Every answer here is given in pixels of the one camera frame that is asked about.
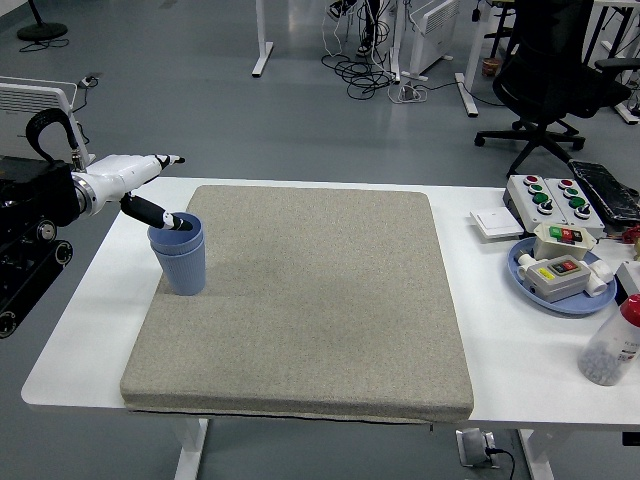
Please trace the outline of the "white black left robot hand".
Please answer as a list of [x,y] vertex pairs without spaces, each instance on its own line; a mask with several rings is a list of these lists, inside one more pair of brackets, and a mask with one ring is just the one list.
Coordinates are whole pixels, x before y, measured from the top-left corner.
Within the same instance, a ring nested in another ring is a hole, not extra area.
[[81,216],[97,214],[108,202],[118,202],[126,215],[162,230],[190,231],[193,225],[133,191],[156,179],[168,166],[184,163],[178,155],[109,155],[73,172]]

